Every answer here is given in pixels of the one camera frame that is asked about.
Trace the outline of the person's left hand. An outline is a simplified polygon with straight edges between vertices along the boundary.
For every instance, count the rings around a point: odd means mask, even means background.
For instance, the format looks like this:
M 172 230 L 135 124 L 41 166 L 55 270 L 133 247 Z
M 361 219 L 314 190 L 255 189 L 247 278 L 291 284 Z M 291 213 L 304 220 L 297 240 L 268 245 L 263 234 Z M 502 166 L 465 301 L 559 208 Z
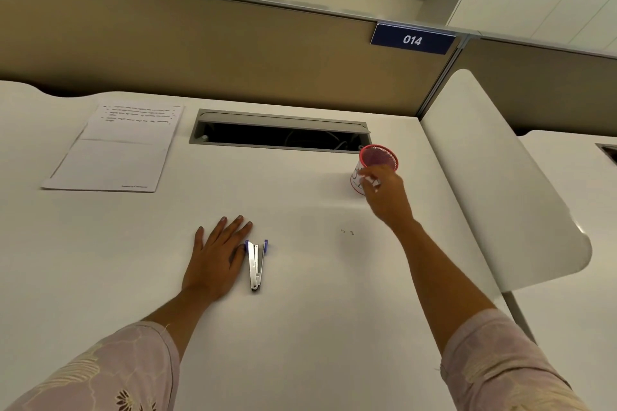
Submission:
M 230 291 L 243 267 L 243 264 L 233 265 L 233 253 L 245 242 L 253 227 L 252 222 L 244 220 L 244 240 L 240 243 L 226 243 L 226 228 L 234 220 L 229 221 L 227 217 L 222 217 L 209 235 L 206 235 L 204 230 L 204 250 L 201 253 L 195 253 L 194 236 L 194 246 L 181 290 L 190 286 L 204 286 L 211 290 Z

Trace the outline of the person's right hand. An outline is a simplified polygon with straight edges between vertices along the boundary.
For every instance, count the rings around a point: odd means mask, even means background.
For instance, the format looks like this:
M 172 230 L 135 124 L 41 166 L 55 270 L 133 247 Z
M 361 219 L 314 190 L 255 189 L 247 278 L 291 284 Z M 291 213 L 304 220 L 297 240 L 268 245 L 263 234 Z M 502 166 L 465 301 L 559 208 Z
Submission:
M 389 167 L 380 180 L 381 187 L 365 195 L 366 201 L 375 216 L 400 236 L 415 223 L 404 181 Z

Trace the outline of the red mesh pen cup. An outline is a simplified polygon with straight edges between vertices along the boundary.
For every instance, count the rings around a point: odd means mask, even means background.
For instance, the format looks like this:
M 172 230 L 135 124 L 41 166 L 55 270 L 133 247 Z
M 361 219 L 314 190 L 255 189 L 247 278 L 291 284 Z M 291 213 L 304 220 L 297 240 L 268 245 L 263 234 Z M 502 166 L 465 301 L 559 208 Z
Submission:
M 380 144 L 369 144 L 362 147 L 359 151 L 357 165 L 350 177 L 352 189 L 364 197 L 365 192 L 361 185 L 363 176 L 359 172 L 366 167 L 382 165 L 389 167 L 394 172 L 398 171 L 398 159 L 390 149 Z

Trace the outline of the person's left forearm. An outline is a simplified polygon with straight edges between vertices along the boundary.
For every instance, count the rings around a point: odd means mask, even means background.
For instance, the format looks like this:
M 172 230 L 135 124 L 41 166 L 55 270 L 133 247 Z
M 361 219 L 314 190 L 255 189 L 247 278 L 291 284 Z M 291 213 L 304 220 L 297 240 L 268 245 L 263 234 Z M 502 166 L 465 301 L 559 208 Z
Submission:
M 173 299 L 143 318 L 166 329 L 177 348 L 180 360 L 202 315 L 208 307 L 227 294 L 204 286 L 183 288 Z

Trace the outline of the person's right forearm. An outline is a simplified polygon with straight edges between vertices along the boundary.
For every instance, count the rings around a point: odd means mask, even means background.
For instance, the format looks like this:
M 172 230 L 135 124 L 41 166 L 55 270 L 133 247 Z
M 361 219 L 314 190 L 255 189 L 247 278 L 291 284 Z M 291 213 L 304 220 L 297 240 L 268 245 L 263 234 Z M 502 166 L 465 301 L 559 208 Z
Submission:
M 413 218 L 392 228 L 403 247 L 413 284 L 441 356 L 456 331 L 494 303 L 438 247 Z

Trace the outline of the silver stapler with blue base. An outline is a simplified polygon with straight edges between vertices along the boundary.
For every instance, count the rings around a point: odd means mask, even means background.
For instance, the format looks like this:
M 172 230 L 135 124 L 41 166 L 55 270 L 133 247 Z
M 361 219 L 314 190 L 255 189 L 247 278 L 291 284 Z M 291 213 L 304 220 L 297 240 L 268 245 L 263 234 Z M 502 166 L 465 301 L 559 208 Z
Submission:
M 251 291 L 256 293 L 260 289 L 262 283 L 264 259 L 268 250 L 268 240 L 264 240 L 261 245 L 246 240 L 244 247 L 249 262 Z

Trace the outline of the white printed paper sheet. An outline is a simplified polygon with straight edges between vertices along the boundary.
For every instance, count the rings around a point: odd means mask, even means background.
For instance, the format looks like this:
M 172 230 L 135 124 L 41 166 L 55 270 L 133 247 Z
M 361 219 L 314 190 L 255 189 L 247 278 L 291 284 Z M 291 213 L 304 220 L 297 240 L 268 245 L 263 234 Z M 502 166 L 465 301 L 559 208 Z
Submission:
M 42 189 L 153 193 L 184 106 L 102 101 Z

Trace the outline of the white curved divider board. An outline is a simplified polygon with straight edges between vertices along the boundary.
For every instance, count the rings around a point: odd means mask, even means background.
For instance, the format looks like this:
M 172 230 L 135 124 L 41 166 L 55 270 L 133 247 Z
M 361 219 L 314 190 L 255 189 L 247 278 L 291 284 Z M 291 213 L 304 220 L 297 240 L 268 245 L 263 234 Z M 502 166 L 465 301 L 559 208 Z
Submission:
M 421 126 L 502 292 L 589 265 L 589 236 L 471 71 L 446 81 Z

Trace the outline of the blue number sign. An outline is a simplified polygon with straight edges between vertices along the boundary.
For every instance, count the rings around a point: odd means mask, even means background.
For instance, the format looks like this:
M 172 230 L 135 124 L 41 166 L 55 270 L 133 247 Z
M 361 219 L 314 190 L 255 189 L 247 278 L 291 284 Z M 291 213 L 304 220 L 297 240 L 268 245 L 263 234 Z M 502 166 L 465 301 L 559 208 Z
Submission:
M 430 31 L 407 25 L 377 23 L 370 44 L 379 47 L 405 49 L 435 55 L 445 55 L 456 34 Z

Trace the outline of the pink floral left sleeve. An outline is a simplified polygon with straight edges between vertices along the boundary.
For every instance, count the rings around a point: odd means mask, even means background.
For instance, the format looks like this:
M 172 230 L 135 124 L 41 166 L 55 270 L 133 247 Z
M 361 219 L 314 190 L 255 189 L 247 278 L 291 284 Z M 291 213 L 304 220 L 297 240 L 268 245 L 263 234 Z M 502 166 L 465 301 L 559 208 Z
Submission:
M 169 332 L 139 321 L 100 339 L 5 411 L 174 411 L 179 379 Z

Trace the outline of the pink floral sleeve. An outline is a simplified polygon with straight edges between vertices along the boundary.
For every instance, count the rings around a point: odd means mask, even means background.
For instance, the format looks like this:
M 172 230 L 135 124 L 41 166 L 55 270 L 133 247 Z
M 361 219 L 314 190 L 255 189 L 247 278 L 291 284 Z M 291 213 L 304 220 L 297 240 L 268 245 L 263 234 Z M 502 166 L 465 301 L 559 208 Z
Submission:
M 174 411 L 179 379 L 169 332 L 139 321 L 100 339 L 5 411 Z
M 498 309 L 448 340 L 441 376 L 457 411 L 590 411 L 542 350 Z

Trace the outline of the beige partition panel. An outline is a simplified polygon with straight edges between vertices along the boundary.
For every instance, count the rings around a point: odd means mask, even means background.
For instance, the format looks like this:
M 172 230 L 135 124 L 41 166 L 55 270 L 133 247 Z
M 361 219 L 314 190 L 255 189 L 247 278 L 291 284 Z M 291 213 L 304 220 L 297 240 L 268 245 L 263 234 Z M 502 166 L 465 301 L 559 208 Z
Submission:
M 474 75 L 518 135 L 547 130 L 617 137 L 617 55 L 469 37 L 451 56 L 418 118 L 463 69 Z
M 372 45 L 373 19 L 253 0 L 0 0 L 0 80 L 104 92 L 415 116 L 444 53 Z

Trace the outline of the pink floral right sleeve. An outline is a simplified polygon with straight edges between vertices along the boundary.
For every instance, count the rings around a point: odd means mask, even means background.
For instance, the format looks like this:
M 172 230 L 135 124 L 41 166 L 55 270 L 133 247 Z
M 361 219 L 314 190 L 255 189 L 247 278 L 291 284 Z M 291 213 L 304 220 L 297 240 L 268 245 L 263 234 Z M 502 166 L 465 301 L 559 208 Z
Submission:
M 448 340 L 441 376 L 457 411 L 590 411 L 542 350 L 498 309 Z

